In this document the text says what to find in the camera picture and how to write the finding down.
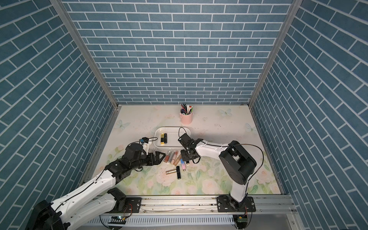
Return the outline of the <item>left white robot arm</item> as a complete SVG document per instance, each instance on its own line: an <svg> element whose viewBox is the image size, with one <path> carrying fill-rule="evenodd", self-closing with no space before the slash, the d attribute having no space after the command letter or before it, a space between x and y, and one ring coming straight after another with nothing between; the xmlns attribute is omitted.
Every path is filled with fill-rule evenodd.
<svg viewBox="0 0 368 230"><path fill-rule="evenodd" d="M52 202L39 202L26 225L27 230L75 230L89 220L113 211L127 210L126 195L116 184L144 166L159 165L165 153L149 152L147 143L132 143L125 154L74 191Z"/></svg>

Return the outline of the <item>white plastic storage box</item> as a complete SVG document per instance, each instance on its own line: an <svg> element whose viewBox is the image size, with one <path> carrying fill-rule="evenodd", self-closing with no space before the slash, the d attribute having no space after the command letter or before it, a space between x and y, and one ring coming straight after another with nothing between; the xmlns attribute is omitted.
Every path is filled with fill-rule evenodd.
<svg viewBox="0 0 368 230"><path fill-rule="evenodd" d="M167 144L161 144L161 133L167 133ZM178 141L179 137L182 136L184 133L187 133L189 136L191 136L191 130L187 127L181 128L177 126L163 126L158 128L155 131L154 136L158 139L154 141L154 146L159 149L182 149L183 146Z"/></svg>

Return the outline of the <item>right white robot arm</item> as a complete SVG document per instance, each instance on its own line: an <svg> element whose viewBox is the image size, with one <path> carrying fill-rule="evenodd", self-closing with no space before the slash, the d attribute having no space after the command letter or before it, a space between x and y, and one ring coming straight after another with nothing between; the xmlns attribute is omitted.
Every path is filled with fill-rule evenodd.
<svg viewBox="0 0 368 230"><path fill-rule="evenodd" d="M203 139L194 140L186 133L178 141L183 146L183 161L194 161L201 157L220 160L229 177L232 189L229 195L217 198L218 212L255 212L254 199L247 194L248 183L256 173L257 162L242 144L233 140L229 144L215 144Z"/></svg>

